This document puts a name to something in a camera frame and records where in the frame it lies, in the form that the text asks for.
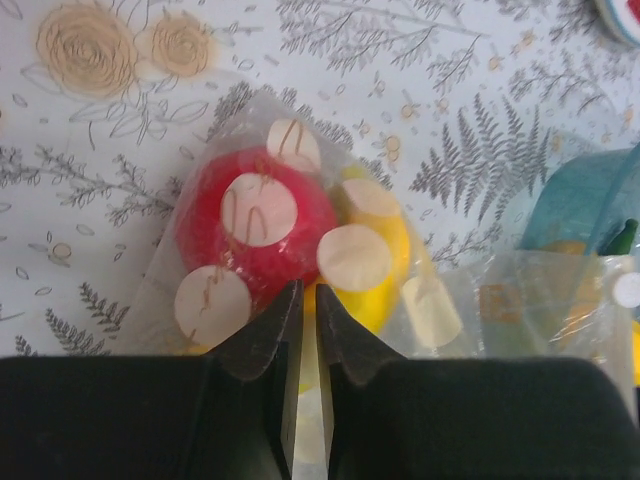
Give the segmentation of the red fake food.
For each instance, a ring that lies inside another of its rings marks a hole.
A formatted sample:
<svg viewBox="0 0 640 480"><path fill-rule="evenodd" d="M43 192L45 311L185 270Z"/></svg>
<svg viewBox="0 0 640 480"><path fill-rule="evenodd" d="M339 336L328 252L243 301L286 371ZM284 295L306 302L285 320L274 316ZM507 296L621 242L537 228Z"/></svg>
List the red fake food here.
<svg viewBox="0 0 640 480"><path fill-rule="evenodd" d="M319 242L337 225L323 187L263 147L200 165L174 212L174 238L186 270L219 266L236 273L255 307L270 303L291 280L313 283Z"/></svg>

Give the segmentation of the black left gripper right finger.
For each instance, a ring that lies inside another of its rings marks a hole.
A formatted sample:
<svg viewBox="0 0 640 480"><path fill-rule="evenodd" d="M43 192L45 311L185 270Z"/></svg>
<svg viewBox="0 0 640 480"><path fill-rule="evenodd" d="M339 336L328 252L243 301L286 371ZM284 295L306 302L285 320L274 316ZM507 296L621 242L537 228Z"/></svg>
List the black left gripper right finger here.
<svg viewBox="0 0 640 480"><path fill-rule="evenodd" d="M639 430L592 363L409 359L316 290L332 479L635 479Z"/></svg>

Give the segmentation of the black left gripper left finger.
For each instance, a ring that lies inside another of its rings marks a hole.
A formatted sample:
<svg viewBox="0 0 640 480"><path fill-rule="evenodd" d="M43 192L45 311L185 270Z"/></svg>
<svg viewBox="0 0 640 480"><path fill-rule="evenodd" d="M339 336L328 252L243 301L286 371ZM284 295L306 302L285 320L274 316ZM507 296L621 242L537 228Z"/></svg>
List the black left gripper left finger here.
<svg viewBox="0 0 640 480"><path fill-rule="evenodd" d="M203 355L1 362L5 479L288 479L304 288Z"/></svg>

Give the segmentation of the yellow orange fake mango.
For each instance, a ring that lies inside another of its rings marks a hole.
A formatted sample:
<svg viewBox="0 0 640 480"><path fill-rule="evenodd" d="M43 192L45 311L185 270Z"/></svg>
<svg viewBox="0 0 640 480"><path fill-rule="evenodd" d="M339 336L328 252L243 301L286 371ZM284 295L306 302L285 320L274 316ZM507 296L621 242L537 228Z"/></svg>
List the yellow orange fake mango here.
<svg viewBox="0 0 640 480"><path fill-rule="evenodd" d="M587 245L581 241L557 240L543 246L541 250L567 255L586 255L586 247Z"/></svg>

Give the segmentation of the polka dot zip top bag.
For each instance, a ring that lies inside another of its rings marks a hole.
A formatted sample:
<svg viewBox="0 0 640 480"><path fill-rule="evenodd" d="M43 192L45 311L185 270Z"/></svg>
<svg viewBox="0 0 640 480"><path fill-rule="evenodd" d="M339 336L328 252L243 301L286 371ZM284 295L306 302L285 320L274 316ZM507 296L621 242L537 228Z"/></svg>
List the polka dot zip top bag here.
<svg viewBox="0 0 640 480"><path fill-rule="evenodd" d="M575 357L598 365L629 408L629 255L552 236L439 273L397 197L343 147L258 93L214 135L171 213L124 320L121 354L197 355L303 284L294 363L293 475L328 467L316 336L326 286L377 339L417 359Z"/></svg>

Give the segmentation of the green fake chili pepper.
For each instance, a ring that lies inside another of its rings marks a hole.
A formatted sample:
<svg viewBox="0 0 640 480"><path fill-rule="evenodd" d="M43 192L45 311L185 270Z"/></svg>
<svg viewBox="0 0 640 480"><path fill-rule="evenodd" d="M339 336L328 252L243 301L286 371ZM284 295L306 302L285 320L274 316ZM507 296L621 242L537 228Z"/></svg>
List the green fake chili pepper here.
<svg viewBox="0 0 640 480"><path fill-rule="evenodd" d="M607 244L603 255L629 255L634 245L637 229L638 221L632 218L628 219L623 229Z"/></svg>

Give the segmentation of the yellow fake food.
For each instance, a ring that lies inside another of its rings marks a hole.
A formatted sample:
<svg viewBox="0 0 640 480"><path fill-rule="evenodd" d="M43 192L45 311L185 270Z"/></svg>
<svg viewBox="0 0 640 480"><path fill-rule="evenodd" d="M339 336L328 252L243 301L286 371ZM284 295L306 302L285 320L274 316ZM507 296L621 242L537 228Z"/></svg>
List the yellow fake food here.
<svg viewBox="0 0 640 480"><path fill-rule="evenodd" d="M322 238L320 276L304 297L305 331L315 331L315 290L333 288L348 313L373 333L383 330L410 266L410 240L396 197L362 167L346 167L330 191L341 225Z"/></svg>

